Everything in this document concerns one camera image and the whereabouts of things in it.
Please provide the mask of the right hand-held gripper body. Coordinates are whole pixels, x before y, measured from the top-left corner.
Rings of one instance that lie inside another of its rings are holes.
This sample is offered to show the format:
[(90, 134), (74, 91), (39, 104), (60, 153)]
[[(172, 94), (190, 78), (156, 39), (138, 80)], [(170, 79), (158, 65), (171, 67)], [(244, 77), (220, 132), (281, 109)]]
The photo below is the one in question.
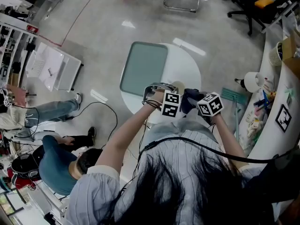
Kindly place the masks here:
[(220, 95), (216, 92), (212, 92), (198, 101), (196, 108), (200, 111), (202, 116), (212, 117), (220, 113), (224, 109), (224, 105)]

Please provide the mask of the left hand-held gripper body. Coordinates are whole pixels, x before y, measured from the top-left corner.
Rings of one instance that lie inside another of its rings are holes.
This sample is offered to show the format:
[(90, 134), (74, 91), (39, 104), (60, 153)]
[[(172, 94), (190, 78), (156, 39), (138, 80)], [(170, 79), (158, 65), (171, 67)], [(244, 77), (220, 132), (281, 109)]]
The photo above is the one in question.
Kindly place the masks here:
[[(162, 104), (150, 99), (156, 90), (165, 92)], [(144, 90), (143, 104), (148, 104), (157, 109), (162, 116), (175, 118), (180, 110), (181, 95), (178, 88), (176, 92), (171, 92), (169, 90), (155, 89), (153, 85), (149, 85)]]

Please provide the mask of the person's left hand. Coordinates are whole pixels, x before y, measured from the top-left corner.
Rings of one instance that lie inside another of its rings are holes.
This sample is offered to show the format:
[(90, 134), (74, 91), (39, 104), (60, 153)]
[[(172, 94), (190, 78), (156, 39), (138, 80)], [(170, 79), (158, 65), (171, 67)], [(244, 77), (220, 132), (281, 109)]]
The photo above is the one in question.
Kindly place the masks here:
[(150, 97), (151, 100), (155, 100), (157, 103), (162, 104), (163, 100), (164, 100), (164, 91), (160, 91), (160, 90), (156, 90), (156, 92), (154, 93), (154, 95), (152, 97)]

